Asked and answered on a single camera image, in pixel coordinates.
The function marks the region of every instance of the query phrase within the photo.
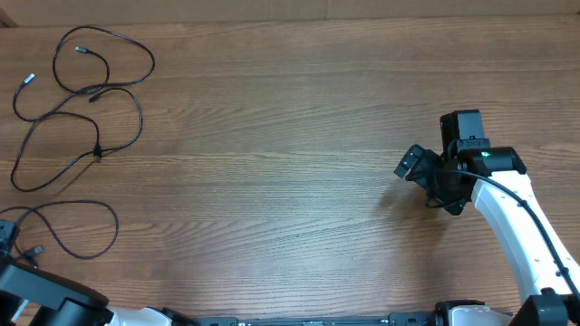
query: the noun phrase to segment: white arm casing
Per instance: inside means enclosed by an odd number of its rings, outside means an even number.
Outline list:
[[[110,323],[105,326],[171,326],[171,319],[151,308],[130,311],[120,308],[109,308],[113,312]]]
[[[517,171],[493,172],[491,178],[526,200],[546,229],[560,259],[570,271],[574,284],[580,284],[580,267],[558,238],[537,203],[531,181]],[[550,287],[558,294],[569,294],[566,281],[557,276],[558,268],[544,238],[524,207],[486,181],[478,180],[471,200],[491,226],[516,278],[522,303],[529,295]]]

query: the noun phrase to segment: black cable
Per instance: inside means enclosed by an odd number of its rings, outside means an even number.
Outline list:
[[[109,82],[109,78],[111,76],[111,68],[109,66],[109,64],[107,63],[107,61],[98,53],[95,53],[89,49],[83,48],[83,47],[77,47],[76,50],[79,53],[86,53],[86,54],[90,54],[90,55],[94,55],[97,58],[101,59],[101,61],[103,61],[103,63],[105,64],[105,68],[106,68],[106,77],[103,83],[100,84],[94,84],[94,85],[89,85],[89,86],[85,86],[79,90],[73,90],[67,86],[65,86],[60,78],[58,77],[58,73],[56,72],[56,58],[58,57],[58,53],[61,51],[66,38],[81,29],[90,29],[90,30],[95,30],[95,31],[99,31],[99,32],[103,32],[103,33],[107,33],[110,34],[112,36],[115,37],[119,37],[122,40],[125,40],[129,43],[135,44],[137,46],[139,46],[141,49],[143,49],[145,52],[147,52],[147,54],[150,56],[151,58],[151,67],[149,69],[149,71],[147,73],[145,73],[143,76],[141,76],[139,79],[134,80],[134,81],[122,81],[122,82]],[[93,154],[95,156],[95,158],[97,159],[97,161],[100,161],[100,159],[102,158],[102,153],[108,152],[108,151],[117,151],[117,150],[121,150],[121,149],[125,149],[128,146],[132,145],[135,141],[137,141],[137,139],[139,138],[142,130],[143,130],[143,114],[141,111],[141,107],[139,104],[139,101],[137,100],[137,98],[130,92],[127,91],[123,88],[121,88],[122,86],[130,86],[139,82],[144,81],[147,77],[149,77],[151,75],[151,73],[153,72],[153,70],[155,69],[155,57],[153,56],[153,53],[143,44],[132,40],[129,37],[120,35],[120,34],[116,34],[113,33],[111,31],[107,31],[105,29],[99,28],[99,27],[93,27],[93,26],[79,26],[79,27],[75,27],[73,28],[71,31],[67,32],[59,41],[59,43],[56,45],[56,50],[54,51],[54,56],[53,56],[53,76],[56,79],[56,82],[65,90],[69,91],[70,94],[68,96],[66,96],[62,101],[60,101],[56,106],[54,106],[51,110],[49,110],[48,112],[46,112],[45,114],[41,115],[40,117],[37,117],[35,119],[29,119],[24,117],[22,114],[20,114],[20,112],[18,112],[18,109],[16,108],[16,102],[18,99],[18,96],[20,95],[20,92],[22,91],[22,89],[32,81],[32,79],[34,78],[34,74],[31,74],[26,80],[24,80],[20,86],[18,86],[18,88],[16,89],[16,92],[14,93],[14,99],[12,102],[12,106],[13,106],[13,110],[14,110],[14,114],[16,114],[16,116],[23,121],[26,122],[32,122],[33,125],[31,126],[31,128],[28,130],[28,133],[26,134],[26,136],[24,137],[24,141],[22,143],[22,146],[20,147],[20,150],[18,152],[18,155],[16,157],[16,161],[14,163],[14,168],[12,170],[12,173],[10,175],[10,181],[12,182],[12,185],[23,192],[32,192],[38,189],[41,189],[43,187],[46,187],[48,185],[50,185],[51,183],[53,183],[57,178],[59,178],[62,174],[64,174],[67,170],[69,170],[74,164],[76,164],[79,160],[81,160],[81,158],[84,158],[88,155]],[[104,93],[108,92],[108,91],[125,91],[126,93],[128,93],[133,100],[135,101],[135,104],[137,106],[137,111],[139,113],[139,121],[140,121],[140,125],[139,125],[139,130],[137,132],[137,135],[135,136],[134,139],[132,139],[131,141],[129,141],[128,143],[124,144],[124,145],[120,145],[120,146],[116,146],[116,147],[112,147],[112,148],[108,148],[108,149],[102,149],[101,143],[100,143],[100,135],[99,135],[99,127],[97,126],[96,122],[94,120],[92,120],[91,118],[88,118],[86,116],[83,116],[81,114],[76,114],[76,113],[71,113],[71,112],[59,112],[58,110],[66,103],[68,102],[70,99],[74,98],[77,95],[89,95],[89,94],[94,94],[96,92],[98,92],[97,94],[95,94],[94,96],[92,96],[89,99],[89,102],[94,102],[97,101]],[[19,187],[18,185],[16,185],[15,182],[15,172],[18,169],[18,164],[20,162],[20,159],[22,158],[22,155],[24,154],[24,149],[26,147],[26,144],[28,143],[28,140],[30,139],[30,137],[32,136],[34,130],[36,129],[36,127],[38,126],[39,123],[45,121],[46,119],[55,116],[55,115],[68,115],[68,116],[72,116],[78,119],[83,119],[83,120],[87,120],[89,122],[91,122],[94,127],[96,128],[96,132],[97,132],[97,139],[95,142],[95,146],[93,148],[92,151],[87,151],[85,153],[82,153],[80,156],[78,156],[77,158],[75,158],[73,161],[71,161],[63,170],[61,170],[58,174],[56,174],[56,176],[52,177],[51,179],[49,179],[48,181],[46,181],[45,183],[43,183],[42,185],[38,186],[38,187],[31,187],[31,188],[22,188]]]
[[[104,206],[105,208],[107,208],[111,214],[112,217],[115,220],[115,235],[111,240],[111,243],[104,249],[102,250],[100,253],[98,254],[93,254],[93,255],[89,255],[89,256],[84,256],[84,255],[80,255],[80,254],[76,254],[74,252],[72,252],[69,248],[67,248],[63,242],[61,241],[61,239],[58,237],[58,235],[56,235],[56,233],[53,230],[53,227],[51,226],[50,222],[48,222],[48,219],[46,219],[46,217],[40,213],[38,210],[44,207],[48,207],[48,206],[56,206],[56,205],[63,205],[63,204],[95,204],[95,205],[100,205],[100,206]],[[100,202],[100,201],[96,201],[96,200],[87,200],[87,199],[82,199],[82,200],[64,200],[64,201],[57,201],[57,202],[52,202],[52,203],[47,203],[47,204],[42,204],[36,207],[27,207],[27,206],[14,206],[14,207],[8,207],[6,209],[3,209],[0,211],[0,215],[9,211],[13,211],[16,209],[25,209],[26,212],[24,212],[16,221],[16,224],[20,227],[20,225],[23,223],[23,221],[31,214],[31,213],[35,213],[37,216],[39,216],[43,222],[46,224],[46,226],[48,227],[48,230],[51,232],[51,234],[53,234],[54,240],[56,240],[56,243],[69,255],[71,255],[74,258],[78,258],[78,259],[83,259],[83,260],[90,260],[90,259],[94,259],[97,257],[102,256],[103,254],[107,253],[109,251],[109,249],[111,249],[111,247],[114,245],[115,241],[117,240],[117,235],[119,234],[119,218],[117,217],[117,213],[115,213],[115,211],[112,209],[112,207],[110,207],[109,205]],[[20,251],[20,249],[17,249],[18,253],[20,255],[24,255],[22,253],[22,251]]]
[[[574,285],[574,282],[572,281],[572,278],[570,277],[570,273],[569,273],[568,269],[564,266],[564,263],[562,263],[562,259],[560,259],[560,256],[558,255],[558,252],[556,251],[556,248],[554,247],[554,244],[552,243],[552,240],[550,239],[550,236],[548,235],[546,229],[542,225],[542,222],[540,221],[539,217],[537,217],[536,213],[529,206],[529,204],[527,203],[526,200],[522,199],[516,193],[514,193],[513,191],[509,190],[507,187],[503,186],[502,184],[498,183],[497,181],[495,181],[489,177],[483,177],[483,176],[480,176],[479,174],[475,174],[475,173],[471,173],[471,172],[467,172],[467,171],[433,168],[433,169],[426,170],[426,171],[419,171],[419,172],[410,173],[409,175],[407,175],[407,177],[405,177],[405,180],[414,181],[419,177],[425,177],[425,175],[435,176],[437,174],[458,174],[458,175],[462,175],[462,176],[473,177],[473,178],[488,182],[490,185],[498,188],[499,190],[508,194],[510,197],[514,198],[520,206],[524,207],[526,212],[530,215],[530,217],[534,221],[534,224],[536,224],[537,230],[542,235],[542,238],[544,239],[544,242],[546,243],[546,247],[547,247],[548,251],[550,252],[550,254],[552,255],[552,258],[554,259],[556,266],[558,267],[558,271],[560,272],[562,277],[564,277],[565,282],[568,285],[568,287],[570,288],[570,291],[572,292],[574,297],[577,299],[578,302],[580,302],[580,292],[578,291],[578,289]]]

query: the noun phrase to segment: wooden surface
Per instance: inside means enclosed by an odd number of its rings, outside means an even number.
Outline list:
[[[580,0],[0,0],[18,26],[576,14]]]
[[[34,116],[59,101],[51,58],[68,29],[0,31],[0,203],[90,198],[112,205],[121,232],[94,261],[64,253],[31,217],[22,247],[44,245],[41,266],[128,308],[169,306],[197,316],[382,315],[471,298],[518,307],[513,276],[483,217],[422,206],[423,192],[394,176],[414,143],[440,151],[439,116],[482,110],[492,144],[514,146],[563,242],[580,256],[580,18],[441,18],[311,23],[113,27],[155,53],[131,87],[144,131],[129,149],[56,184],[22,194],[9,181],[29,124],[12,113],[15,88]],[[80,33],[59,57],[68,85],[148,69],[130,45]],[[131,99],[77,98],[64,110],[94,117],[104,146],[137,128]],[[51,177],[91,150],[94,129],[70,119],[41,125],[17,175]],[[81,254],[111,239],[100,208],[44,212]]]

